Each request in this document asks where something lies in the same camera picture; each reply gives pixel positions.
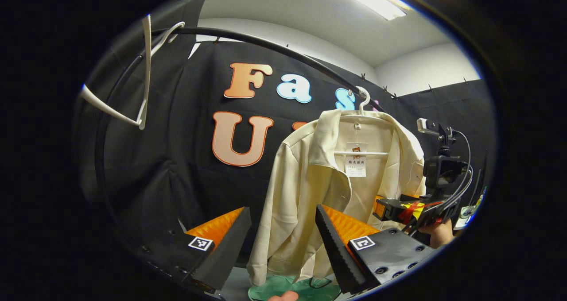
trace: orange foam pad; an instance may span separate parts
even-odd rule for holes
[[[322,205],[322,207],[324,208],[326,214],[329,216],[330,221],[333,223],[333,226],[337,231],[339,238],[341,238],[342,243],[345,245],[346,249],[353,258],[354,255],[350,251],[350,248],[348,246],[349,240],[363,236],[369,236],[380,232],[376,228],[358,221],[351,216],[343,214],[338,210],[329,208],[325,205]]]
[[[232,212],[227,212],[214,220],[209,220],[200,226],[194,227],[192,230],[187,231],[186,234],[211,239],[215,245],[214,249],[216,249],[243,209],[244,207],[233,210]]]

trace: price tag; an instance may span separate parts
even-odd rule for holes
[[[366,152],[367,143],[347,143],[346,151]],[[366,177],[366,156],[348,154],[345,159],[345,173],[349,177]]]

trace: red tape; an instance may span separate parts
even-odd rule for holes
[[[438,205],[438,204],[441,204],[441,203],[442,203],[442,201],[432,202],[431,204],[424,205],[424,206],[422,206],[421,208],[425,208],[425,207],[433,206],[433,205]],[[399,214],[399,215],[397,216],[398,218],[400,218],[401,220],[403,220],[403,222],[402,222],[403,224],[408,224],[408,223],[409,223],[409,221],[412,219],[413,212],[414,212],[417,208],[419,208],[419,207],[418,207],[419,204],[421,204],[421,202],[419,202],[419,201],[413,202],[411,205],[409,205],[408,208],[404,209],[403,212],[401,212],[401,214]]]

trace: cream jacket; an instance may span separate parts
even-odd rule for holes
[[[267,274],[295,276],[295,282],[332,274],[325,247],[315,224],[317,204],[324,204],[370,224],[378,230],[401,227],[372,215],[375,196],[425,194],[423,150],[415,136],[393,117],[344,118],[358,111],[332,110],[289,135],[279,147],[270,178],[264,210],[247,264],[251,284],[264,284]],[[354,124],[361,129],[355,130]],[[344,173],[347,142],[367,143],[367,152],[389,152],[387,157],[367,156],[366,177]]]

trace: jacket sleeve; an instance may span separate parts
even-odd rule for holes
[[[287,144],[278,148],[260,225],[247,264],[250,283],[263,285],[268,258],[284,243],[297,225],[300,167]]]

